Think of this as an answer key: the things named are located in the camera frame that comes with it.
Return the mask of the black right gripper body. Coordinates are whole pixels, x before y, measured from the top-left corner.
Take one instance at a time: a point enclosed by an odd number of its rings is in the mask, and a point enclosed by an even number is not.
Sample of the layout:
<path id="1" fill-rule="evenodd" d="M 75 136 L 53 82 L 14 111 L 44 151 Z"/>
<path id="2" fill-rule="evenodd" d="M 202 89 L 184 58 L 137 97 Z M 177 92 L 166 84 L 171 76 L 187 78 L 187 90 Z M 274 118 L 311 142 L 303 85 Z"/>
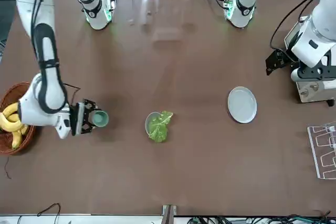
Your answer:
<path id="1" fill-rule="evenodd" d="M 76 105 L 70 106 L 70 126 L 72 136 L 81 134 L 84 112 L 85 105 L 83 102 L 78 102 Z"/>

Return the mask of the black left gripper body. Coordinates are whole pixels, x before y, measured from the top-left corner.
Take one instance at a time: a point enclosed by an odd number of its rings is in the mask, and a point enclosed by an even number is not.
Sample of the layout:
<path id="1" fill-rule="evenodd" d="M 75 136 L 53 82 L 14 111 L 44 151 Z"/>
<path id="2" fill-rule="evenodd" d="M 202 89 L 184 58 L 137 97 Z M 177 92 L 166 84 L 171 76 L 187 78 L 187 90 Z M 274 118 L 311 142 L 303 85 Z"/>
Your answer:
<path id="1" fill-rule="evenodd" d="M 335 64 L 332 63 L 331 55 L 324 55 L 314 66 L 308 67 L 302 61 L 299 61 L 298 76 L 300 79 L 314 80 L 334 80 Z"/>

